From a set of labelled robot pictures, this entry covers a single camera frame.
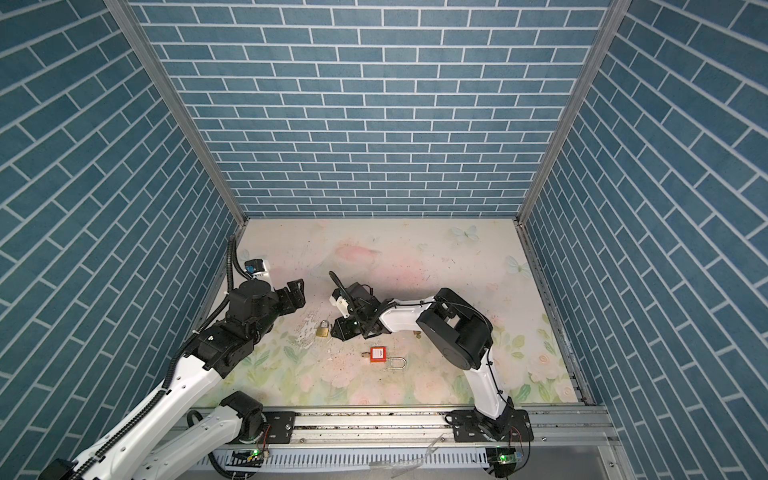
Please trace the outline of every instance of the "floral tabletop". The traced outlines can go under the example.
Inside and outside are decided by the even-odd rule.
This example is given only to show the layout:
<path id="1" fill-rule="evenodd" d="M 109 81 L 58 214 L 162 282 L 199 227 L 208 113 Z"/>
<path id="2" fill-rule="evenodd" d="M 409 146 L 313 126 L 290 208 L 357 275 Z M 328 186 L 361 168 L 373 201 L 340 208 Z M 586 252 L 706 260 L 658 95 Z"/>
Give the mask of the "floral tabletop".
<path id="1" fill-rule="evenodd" d="M 426 335 L 316 336 L 339 316 L 329 270 L 346 285 L 369 284 L 380 300 L 417 300 L 447 286 L 493 323 L 499 386 L 515 404 L 577 401 L 511 220 L 251 220 L 238 257 L 268 259 L 277 288 L 303 278 L 306 306 L 280 317 L 199 407 L 235 390 L 268 406 L 472 403 L 463 371 Z M 216 304 L 223 295 L 224 285 Z M 406 367 L 371 363 L 362 357 L 371 346 Z"/>

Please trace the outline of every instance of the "blue brick wall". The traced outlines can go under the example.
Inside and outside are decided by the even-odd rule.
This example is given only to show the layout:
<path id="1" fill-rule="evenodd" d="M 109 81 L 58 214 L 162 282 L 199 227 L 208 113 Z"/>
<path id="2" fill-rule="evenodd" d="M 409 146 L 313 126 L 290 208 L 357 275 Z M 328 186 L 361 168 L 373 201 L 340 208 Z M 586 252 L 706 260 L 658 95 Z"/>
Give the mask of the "blue brick wall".
<path id="1" fill-rule="evenodd" d="M 767 44 L 634 0 L 528 227 L 638 476 L 768 478 Z"/>
<path id="2" fill-rule="evenodd" d="M 0 478 L 155 384 L 233 221 L 101 0 L 0 3 Z"/>
<path id="3" fill-rule="evenodd" d="M 131 3 L 250 216 L 511 217 L 608 0 L 257 3 Z"/>

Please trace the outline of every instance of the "brass padlock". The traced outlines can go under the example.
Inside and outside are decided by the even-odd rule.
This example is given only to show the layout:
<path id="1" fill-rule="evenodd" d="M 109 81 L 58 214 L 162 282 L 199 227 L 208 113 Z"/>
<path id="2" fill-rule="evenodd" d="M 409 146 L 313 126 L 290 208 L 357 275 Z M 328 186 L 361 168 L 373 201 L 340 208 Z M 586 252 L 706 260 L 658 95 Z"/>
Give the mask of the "brass padlock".
<path id="1" fill-rule="evenodd" d="M 328 330 L 329 330 L 328 320 L 323 320 L 322 322 L 320 322 L 320 326 L 317 327 L 315 336 L 327 337 Z"/>

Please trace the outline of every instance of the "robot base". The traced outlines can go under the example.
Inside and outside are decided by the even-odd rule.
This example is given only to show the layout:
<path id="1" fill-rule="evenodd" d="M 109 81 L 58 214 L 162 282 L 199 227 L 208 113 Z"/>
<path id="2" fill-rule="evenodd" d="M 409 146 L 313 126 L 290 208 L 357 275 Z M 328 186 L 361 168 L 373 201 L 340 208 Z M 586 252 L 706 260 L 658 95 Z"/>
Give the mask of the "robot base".
<path id="1" fill-rule="evenodd" d="M 453 427 L 453 439 L 456 442 L 484 442 L 485 437 L 497 441 L 533 440 L 528 412 L 512 408 L 510 402 L 497 419 L 491 419 L 474 409 L 453 410 L 446 416 L 446 420 Z"/>

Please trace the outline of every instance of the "black mounting plate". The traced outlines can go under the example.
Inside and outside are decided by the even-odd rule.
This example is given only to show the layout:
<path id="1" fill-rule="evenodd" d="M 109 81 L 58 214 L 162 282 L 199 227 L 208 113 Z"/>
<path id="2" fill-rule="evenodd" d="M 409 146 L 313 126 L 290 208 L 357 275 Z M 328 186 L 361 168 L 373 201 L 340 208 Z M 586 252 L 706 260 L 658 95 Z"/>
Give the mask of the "black mounting plate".
<path id="1" fill-rule="evenodd" d="M 520 433 L 520 442 L 532 442 L 533 430 L 531 430 L 531 420 L 528 412 L 525 410 L 512 410 L 513 415 L 509 419 L 509 426 L 517 429 Z M 488 438 L 478 426 L 477 413 L 475 410 L 452 410 L 447 417 L 453 427 L 453 440 L 457 443 L 468 442 L 487 442 Z M 517 432 L 512 430 L 511 441 L 517 442 Z"/>
<path id="2" fill-rule="evenodd" d="M 266 444 L 290 443 L 293 434 L 293 423 L 296 421 L 295 412 L 264 412 L 266 424 L 270 426 L 266 434 Z"/>

